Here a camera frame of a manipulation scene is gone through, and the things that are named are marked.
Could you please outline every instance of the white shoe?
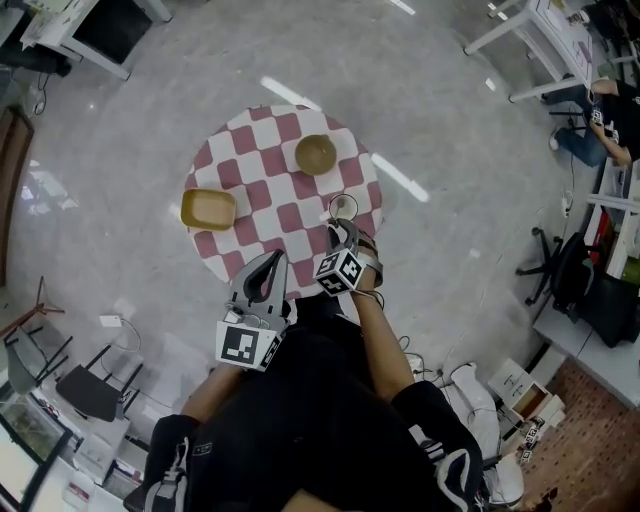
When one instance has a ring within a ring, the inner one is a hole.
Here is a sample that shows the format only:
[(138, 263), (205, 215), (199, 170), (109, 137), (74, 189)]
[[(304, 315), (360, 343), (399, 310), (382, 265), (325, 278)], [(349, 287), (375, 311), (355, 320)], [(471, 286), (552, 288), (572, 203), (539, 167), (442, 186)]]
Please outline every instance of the white shoe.
[(558, 144), (558, 141), (556, 140), (556, 132), (558, 130), (559, 128), (555, 128), (549, 136), (549, 147), (551, 148), (551, 151), (558, 151), (558, 149), (560, 149), (560, 144)]

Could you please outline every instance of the cable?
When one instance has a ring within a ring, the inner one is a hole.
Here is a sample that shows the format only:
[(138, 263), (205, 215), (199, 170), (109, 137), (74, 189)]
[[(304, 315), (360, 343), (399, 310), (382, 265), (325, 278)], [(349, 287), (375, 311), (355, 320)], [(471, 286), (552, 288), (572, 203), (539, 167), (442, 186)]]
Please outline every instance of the cable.
[(447, 397), (447, 402), (449, 402), (449, 405), (451, 405), (451, 397), (449, 396), (449, 392), (447, 391), (447, 385), (444, 382), (444, 373), (442, 370), (440, 370), (438, 373), (440, 375), (440, 378), (442, 379), (442, 391), (444, 391), (444, 394)]
[[(111, 373), (109, 370), (107, 370), (107, 369), (104, 367), (104, 363), (102, 362), (102, 358), (100, 358), (100, 366), (102, 366), (102, 369), (103, 369), (107, 374)], [(119, 384), (124, 385), (124, 383), (125, 383), (124, 381), (122, 381), (122, 380), (118, 379), (117, 377), (114, 377), (113, 375), (111, 375), (111, 378), (112, 378), (113, 380), (115, 380), (116, 382), (118, 382)], [(165, 404), (165, 403), (162, 403), (162, 402), (161, 402), (160, 400), (158, 400), (157, 398), (153, 398), (151, 395), (147, 395), (147, 394), (146, 394), (146, 393), (144, 393), (143, 391), (140, 391), (140, 389), (139, 389), (139, 388), (133, 388), (133, 387), (132, 387), (131, 389), (132, 389), (132, 390), (134, 390), (134, 391), (137, 391), (139, 394), (141, 394), (141, 395), (142, 395), (142, 396), (144, 396), (145, 398), (148, 398), (149, 400), (154, 401), (155, 403), (157, 403), (157, 404), (161, 405), (162, 407), (166, 407), (167, 409), (172, 409), (172, 408), (173, 408), (173, 406), (171, 406), (171, 405), (167, 405), (167, 404)]]
[(142, 347), (142, 338), (140, 338), (140, 333), (136, 330), (136, 328), (133, 325), (131, 325), (131, 322), (129, 322), (129, 320), (126, 320), (125, 318), (120, 317), (120, 321), (124, 322), (129, 327), (131, 327), (131, 330), (136, 333), (136, 336), (138, 337), (138, 346), (137, 346), (137, 348), (135, 348), (133, 350), (125, 348), (125, 347), (121, 347), (120, 345), (111, 344), (111, 346), (119, 348), (120, 350), (123, 350), (124, 352), (132, 352), (132, 353), (140, 352), (140, 348)]
[(415, 357), (417, 357), (418, 359), (420, 359), (420, 362), (422, 363), (422, 370), (411, 370), (411, 373), (413, 375), (422, 374), (422, 380), (426, 381), (426, 382), (433, 383), (433, 382), (437, 381), (438, 380), (438, 375), (436, 375), (436, 378), (433, 379), (433, 380), (428, 380), (428, 379), (424, 378), (424, 374), (427, 373), (427, 372), (428, 373), (436, 373), (436, 374), (437, 374), (437, 372), (427, 368), (427, 365), (424, 362), (424, 357), (422, 357), (420, 354), (418, 354), (416, 352), (407, 352), (407, 349), (409, 348), (409, 345), (411, 344), (411, 338), (409, 336), (407, 336), (406, 334), (404, 336), (400, 336), (400, 339), (398, 340), (398, 343), (401, 343), (404, 338), (407, 338), (407, 344), (406, 344), (406, 346), (404, 348), (400, 347), (402, 349), (402, 351), (407, 356), (415, 356)]
[[(136, 334), (136, 337), (138, 338), (138, 346), (137, 346), (135, 349), (129, 349), (129, 348), (123, 347), (123, 346), (121, 346), (121, 345), (116, 345), (114, 342), (107, 343), (107, 345), (111, 345), (111, 346), (112, 346), (112, 347), (114, 347), (114, 348), (118, 348), (118, 349), (122, 350), (123, 352), (129, 352), (129, 353), (136, 353), (136, 352), (139, 352), (139, 351), (140, 351), (140, 348), (142, 347), (142, 338), (140, 337), (140, 333), (139, 333), (139, 332), (137, 331), (137, 329), (136, 329), (136, 328), (131, 324), (131, 322), (129, 322), (129, 320), (126, 320), (125, 318), (122, 318), (122, 317), (119, 317), (119, 318), (120, 318), (120, 321), (122, 321), (123, 323), (125, 323), (125, 324), (127, 324), (129, 327), (131, 327), (131, 330)], [(102, 357), (100, 358), (100, 366), (102, 366), (102, 369), (105, 371), (105, 373), (106, 373), (107, 375), (111, 374), (111, 378), (112, 378), (113, 380), (115, 380), (115, 381), (116, 381), (116, 382), (118, 382), (119, 384), (124, 385), (124, 384), (125, 384), (125, 382), (124, 382), (124, 381), (122, 381), (122, 380), (118, 379), (117, 377), (114, 377), (114, 376), (113, 376), (113, 372), (110, 372), (109, 370), (107, 370), (107, 368), (104, 366), (104, 361), (102, 360)], [(136, 388), (135, 390), (136, 390), (136, 391), (138, 391), (138, 393), (139, 393), (139, 394), (141, 394), (142, 396), (144, 396), (144, 397), (148, 398), (149, 400), (154, 401), (155, 403), (157, 403), (157, 404), (161, 405), (162, 407), (166, 407), (167, 409), (172, 409), (172, 406), (171, 406), (171, 405), (167, 405), (167, 404), (165, 404), (165, 403), (162, 403), (160, 400), (157, 400), (156, 398), (153, 398), (151, 395), (147, 395), (146, 393), (142, 392), (142, 391), (140, 390), (140, 388)], [(127, 393), (125, 394), (125, 396), (128, 396), (128, 393), (131, 393), (131, 391), (130, 391), (130, 390), (129, 390), (129, 391), (127, 391)]]
[[(547, 205), (542, 205), (540, 208), (538, 208), (536, 210), (536, 212), (533, 214), (532, 218), (535, 218), (538, 213), (540, 213)], [(512, 240), (509, 241), (509, 243), (505, 246), (505, 248), (503, 249), (502, 253), (500, 254), (500, 256), (498, 256), (498, 259), (496, 260), (496, 263), (493, 267), (493, 271), (491, 272), (491, 275), (489, 276), (489, 279), (487, 280), (487, 284), (484, 287), (484, 289), (482, 290), (482, 295), (480, 296), (480, 302), (478, 303), (478, 307), (476, 308), (473, 316), (471, 317), (471, 320), (469, 321), (469, 323), (472, 323), (476, 316), (478, 316), (478, 313), (480, 312), (480, 309), (482, 308), (482, 302), (484, 301), (484, 297), (485, 294), (487, 292), (487, 290), (489, 289), (489, 285), (491, 284), (491, 281), (493, 280), (493, 276), (496, 273), (496, 270), (498, 268), (498, 265), (500, 264), (500, 261), (502, 261), (502, 257), (505, 255), (505, 253), (509, 250), (509, 248), (511, 247), (511, 244), (513, 243), (513, 238), (525, 227), (529, 225), (530, 220), (527, 220), (526, 222), (524, 222), (518, 229), (516, 229), (511, 235), (509, 235), (509, 238), (512, 238)], [(567, 222), (565, 222), (565, 230), (567, 228), (567, 224), (568, 224), (568, 219)], [(449, 357), (451, 357), (451, 354), (453, 353), (453, 351), (455, 350), (455, 348), (458, 346), (458, 343), (460, 343), (460, 341), (462, 340), (462, 338), (464, 338), (467, 333), (469, 332), (469, 327), (467, 327), (464, 332), (458, 337), (458, 339), (451, 345), (451, 348), (449, 349), (449, 351), (447, 352), (447, 355), (445, 356), (445, 358), (442, 361), (442, 368), (444, 369), (444, 365), (446, 364), (446, 362), (449, 360)]]
[(374, 299), (380, 305), (380, 307), (384, 310), (384, 295), (382, 295), (380, 292), (376, 290), (371, 290), (368, 292), (363, 292), (361, 290), (353, 290), (353, 292), (357, 293), (358, 295), (362, 295), (364, 297), (369, 297), (371, 299)]
[(44, 112), (44, 109), (47, 108), (47, 84), (49, 83), (49, 78), (51, 78), (51, 74), (48, 74), (47, 78), (44, 79), (44, 83), (40, 84), (42, 75), (43, 73), (40, 73), (38, 75), (38, 90), (42, 92), (42, 101), (36, 103), (36, 106), (33, 107), (33, 113), (37, 116), (42, 115), (42, 113)]

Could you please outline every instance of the rectangular wooden dish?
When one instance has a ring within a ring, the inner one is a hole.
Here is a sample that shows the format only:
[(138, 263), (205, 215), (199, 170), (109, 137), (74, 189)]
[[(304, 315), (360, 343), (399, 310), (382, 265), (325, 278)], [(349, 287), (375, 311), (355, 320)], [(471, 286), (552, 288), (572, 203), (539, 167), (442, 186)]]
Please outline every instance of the rectangular wooden dish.
[(225, 231), (236, 218), (236, 200), (228, 192), (191, 188), (182, 196), (182, 222), (195, 229)]

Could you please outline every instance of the checkered tablecloth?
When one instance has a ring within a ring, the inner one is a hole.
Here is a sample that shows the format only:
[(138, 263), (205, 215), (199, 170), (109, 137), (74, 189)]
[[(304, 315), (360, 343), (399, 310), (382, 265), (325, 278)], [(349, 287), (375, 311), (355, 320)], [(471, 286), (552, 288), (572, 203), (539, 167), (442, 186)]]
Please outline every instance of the checkered tablecloth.
[[(338, 153), (336, 168), (311, 177), (295, 162), (300, 139), (327, 134)], [(236, 221), (227, 231), (189, 230), (198, 254), (229, 282), (247, 262), (274, 249), (289, 258), (287, 298), (315, 295), (314, 265), (326, 251), (326, 223), (320, 215), (336, 194), (358, 202), (356, 224), (373, 236), (382, 221), (382, 197), (366, 148), (334, 119), (301, 105), (248, 109), (205, 142), (185, 189), (231, 193)]]

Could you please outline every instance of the table leg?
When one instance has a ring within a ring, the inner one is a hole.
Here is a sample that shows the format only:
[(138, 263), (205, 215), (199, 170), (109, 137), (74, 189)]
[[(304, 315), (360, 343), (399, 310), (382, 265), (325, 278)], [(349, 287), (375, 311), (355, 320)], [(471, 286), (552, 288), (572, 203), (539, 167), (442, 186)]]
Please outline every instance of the table leg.
[(96, 63), (98, 66), (103, 67), (107, 71), (110, 71), (118, 78), (122, 80), (126, 80), (131, 75), (131, 72), (124, 69), (122, 66), (119, 66), (111, 59), (108, 59), (101, 53), (95, 51), (93, 48), (89, 48), (87, 45), (81, 43), (77, 39), (73, 37), (69, 37), (64, 41), (64, 45), (70, 50), (82, 55), (87, 60)]
[(496, 7), (493, 11), (490, 11), (488, 16), (489, 18), (495, 18), (498, 13), (506, 11), (509, 7), (516, 5), (520, 0), (506, 0), (506, 2), (502, 2), (498, 7)]
[(162, 3), (162, 0), (133, 0), (140, 9), (144, 10), (154, 21), (171, 21), (173, 16), (167, 9), (167, 6)]
[(519, 25), (522, 25), (528, 19), (529, 13), (525, 9), (524, 11), (516, 14), (513, 18), (509, 18), (507, 21), (500, 23), (500, 25), (498, 25), (496, 28), (479, 37), (470, 45), (464, 47), (462, 51), (464, 51), (464, 53), (466, 53), (467, 55), (471, 55), (494, 39), (498, 39), (501, 35), (510, 32)]
[(558, 91), (560, 89), (566, 89), (568, 87), (573, 87), (574, 85), (580, 85), (581, 83), (582, 81), (579, 78), (572, 76), (571, 78), (565, 78), (560, 82), (552, 82), (546, 85), (539, 85), (538, 87), (534, 87), (533, 89), (529, 89), (528, 91), (512, 94), (511, 96), (509, 96), (509, 101), (511, 103), (515, 103), (516, 101), (520, 101), (525, 98), (531, 98), (532, 96), (540, 96), (541, 94), (546, 94), (548, 92)]

